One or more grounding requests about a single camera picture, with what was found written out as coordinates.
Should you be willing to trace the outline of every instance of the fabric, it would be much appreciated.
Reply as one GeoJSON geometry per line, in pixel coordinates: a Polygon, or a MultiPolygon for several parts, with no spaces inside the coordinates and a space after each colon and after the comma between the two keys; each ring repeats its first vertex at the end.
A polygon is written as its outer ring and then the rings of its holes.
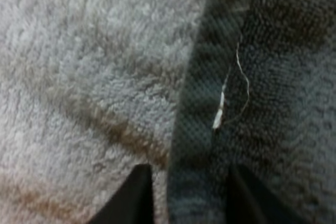
{"type": "Polygon", "coordinates": [[[0,223],[86,223],[166,164],[206,0],[0,0],[0,223]]]}
{"type": "Polygon", "coordinates": [[[335,14],[336,0],[208,0],[174,127],[172,224],[225,223],[231,162],[309,222],[335,223],[335,14]]]}

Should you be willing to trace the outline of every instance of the white towel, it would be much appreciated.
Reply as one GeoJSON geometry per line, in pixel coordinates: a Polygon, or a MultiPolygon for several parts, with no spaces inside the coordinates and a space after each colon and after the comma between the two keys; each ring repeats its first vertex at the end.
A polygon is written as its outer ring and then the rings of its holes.
{"type": "Polygon", "coordinates": [[[137,163],[157,223],[206,0],[0,0],[0,223],[85,223],[137,163]]]}

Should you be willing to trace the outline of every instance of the gray towel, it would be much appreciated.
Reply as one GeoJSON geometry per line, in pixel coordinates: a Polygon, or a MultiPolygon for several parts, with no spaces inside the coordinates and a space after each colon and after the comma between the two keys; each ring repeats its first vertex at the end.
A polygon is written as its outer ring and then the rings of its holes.
{"type": "Polygon", "coordinates": [[[172,224],[225,221],[231,162],[307,220],[335,221],[335,13],[336,0],[208,0],[175,121],[172,224]]]}

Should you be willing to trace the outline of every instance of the frayed thread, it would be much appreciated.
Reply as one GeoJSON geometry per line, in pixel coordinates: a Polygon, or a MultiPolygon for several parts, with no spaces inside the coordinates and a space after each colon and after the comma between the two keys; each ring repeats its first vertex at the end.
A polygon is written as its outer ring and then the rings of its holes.
{"type": "Polygon", "coordinates": [[[248,102],[250,101],[250,81],[248,80],[246,74],[244,73],[243,69],[242,69],[242,66],[240,64],[240,61],[239,61],[239,42],[237,43],[237,49],[236,49],[236,59],[237,59],[237,65],[238,65],[238,68],[240,70],[240,73],[241,75],[244,77],[245,81],[246,81],[246,94],[247,94],[247,99],[246,99],[246,102],[244,104],[244,106],[242,107],[242,109],[240,110],[240,113],[238,115],[236,115],[234,118],[228,120],[228,121],[225,121],[224,124],[229,124],[229,123],[232,123],[234,122],[235,120],[237,120],[239,117],[241,117],[241,115],[243,114],[243,112],[245,111],[245,109],[247,108],[248,106],[248,102]]]}
{"type": "MultiPolygon", "coordinates": [[[[224,121],[224,125],[225,124],[229,124],[229,123],[232,123],[234,122],[235,120],[237,120],[239,117],[241,117],[241,115],[243,114],[243,112],[245,111],[245,109],[247,108],[248,106],[248,103],[249,103],[249,100],[250,100],[250,82],[246,76],[246,74],[244,73],[243,69],[242,69],[242,66],[240,64],[240,61],[239,61],[239,42],[237,43],[237,49],[236,49],[236,60],[237,60],[237,65],[238,65],[238,68],[239,68],[239,71],[241,73],[241,75],[244,77],[245,81],[246,81],[246,94],[247,94],[247,100],[244,104],[244,106],[242,107],[242,109],[240,110],[240,113],[238,115],[236,115],[234,118],[230,119],[230,120],[227,120],[227,121],[224,121]]],[[[228,77],[229,77],[229,74],[230,74],[230,68],[228,70],[228,73],[226,75],[226,78],[225,78],[225,81],[224,81],[224,84],[222,86],[222,92],[221,92],[221,95],[220,95],[220,103],[219,103],[219,108],[218,108],[218,111],[216,113],[216,116],[215,116],[215,120],[214,120],[214,124],[212,126],[213,130],[216,131],[219,129],[219,127],[222,125],[222,122],[223,122],[223,116],[224,116],[224,103],[225,103],[225,89],[226,89],[226,85],[227,85],[227,80],[228,80],[228,77]]]]}

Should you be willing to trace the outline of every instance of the brown stain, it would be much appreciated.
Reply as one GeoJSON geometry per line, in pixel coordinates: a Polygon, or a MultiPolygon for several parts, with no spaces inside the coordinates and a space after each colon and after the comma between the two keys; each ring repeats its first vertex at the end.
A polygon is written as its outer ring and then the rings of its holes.
{"type": "Polygon", "coordinates": [[[71,224],[85,223],[91,215],[87,213],[82,217],[76,217],[78,213],[84,212],[84,207],[76,206],[66,201],[57,202],[48,198],[43,199],[42,195],[37,191],[21,192],[18,202],[30,211],[38,212],[50,219],[64,220],[66,223],[71,224]]]}

